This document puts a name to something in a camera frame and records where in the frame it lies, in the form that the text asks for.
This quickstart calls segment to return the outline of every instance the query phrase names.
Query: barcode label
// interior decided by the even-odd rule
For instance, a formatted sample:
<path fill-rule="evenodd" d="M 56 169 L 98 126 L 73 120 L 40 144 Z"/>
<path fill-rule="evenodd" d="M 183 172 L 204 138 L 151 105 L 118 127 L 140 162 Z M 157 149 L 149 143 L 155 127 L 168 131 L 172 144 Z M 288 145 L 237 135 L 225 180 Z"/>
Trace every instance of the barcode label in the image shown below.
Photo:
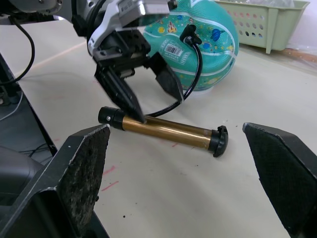
<path fill-rule="evenodd" d="M 173 55 L 180 56 L 183 51 L 180 48 L 175 47 L 174 45 L 168 44 L 165 48 L 166 52 L 169 52 Z"/>

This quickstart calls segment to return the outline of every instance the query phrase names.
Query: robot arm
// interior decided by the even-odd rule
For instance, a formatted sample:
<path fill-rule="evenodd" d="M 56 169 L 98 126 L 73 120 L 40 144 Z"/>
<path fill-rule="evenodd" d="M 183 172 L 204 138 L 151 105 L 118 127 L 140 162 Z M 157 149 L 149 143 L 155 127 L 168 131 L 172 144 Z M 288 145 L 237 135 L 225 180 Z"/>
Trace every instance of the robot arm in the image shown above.
<path fill-rule="evenodd" d="M 4 0 L 0 16 L 40 12 L 73 23 L 78 36 L 87 38 L 89 54 L 97 64 L 95 77 L 111 100 L 127 115 L 145 122 L 136 96 L 124 78 L 134 68 L 151 68 L 163 90 L 183 102 L 179 79 L 137 27 L 154 23 L 176 8 L 175 0 Z"/>

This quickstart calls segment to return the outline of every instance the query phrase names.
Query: plastic basket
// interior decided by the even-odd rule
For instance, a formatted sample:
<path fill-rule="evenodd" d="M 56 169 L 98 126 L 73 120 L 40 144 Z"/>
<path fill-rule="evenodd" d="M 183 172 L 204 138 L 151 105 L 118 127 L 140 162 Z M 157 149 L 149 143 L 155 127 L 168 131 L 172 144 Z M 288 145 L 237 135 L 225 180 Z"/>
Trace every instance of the plastic basket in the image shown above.
<path fill-rule="evenodd" d="M 255 4 L 218 1 L 233 18 L 240 43 L 281 51 L 286 48 L 289 38 L 309 4 L 294 1 L 294 8 L 271 7 Z"/>

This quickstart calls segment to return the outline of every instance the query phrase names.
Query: tabletop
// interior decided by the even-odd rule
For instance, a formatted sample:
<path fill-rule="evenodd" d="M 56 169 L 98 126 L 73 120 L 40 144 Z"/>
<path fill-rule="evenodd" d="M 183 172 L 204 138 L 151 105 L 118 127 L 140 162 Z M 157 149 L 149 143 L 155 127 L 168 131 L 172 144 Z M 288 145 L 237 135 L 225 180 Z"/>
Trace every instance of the tabletop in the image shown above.
<path fill-rule="evenodd" d="M 34 38 L 36 61 L 20 86 L 59 148 L 69 135 L 98 124 L 99 109 L 113 104 L 94 79 L 96 64 L 85 40 L 70 23 L 24 27 Z M 14 26 L 0 26 L 0 52 L 15 75 L 27 65 L 29 48 Z M 145 113 L 173 102 L 149 70 L 139 68 L 126 81 Z M 111 238 L 289 237 L 259 182 L 242 125 L 291 132 L 316 153 L 316 88 L 313 74 L 240 51 L 211 92 L 193 95 L 161 117 L 208 129 L 227 126 L 222 157 L 111 129 L 95 205 Z"/>

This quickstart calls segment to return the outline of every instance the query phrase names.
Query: metal tube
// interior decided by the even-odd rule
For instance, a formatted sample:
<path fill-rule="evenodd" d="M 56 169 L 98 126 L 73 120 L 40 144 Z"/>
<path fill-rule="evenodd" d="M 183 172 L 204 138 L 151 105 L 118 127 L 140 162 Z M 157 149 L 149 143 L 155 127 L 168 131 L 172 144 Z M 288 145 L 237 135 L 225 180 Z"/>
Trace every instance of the metal tube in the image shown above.
<path fill-rule="evenodd" d="M 225 126 L 218 130 L 208 130 L 191 125 L 145 116 L 146 123 L 138 122 L 119 109 L 103 107 L 99 111 L 98 121 L 114 128 L 149 135 L 176 143 L 203 148 L 221 156 L 228 144 L 228 131 Z"/>

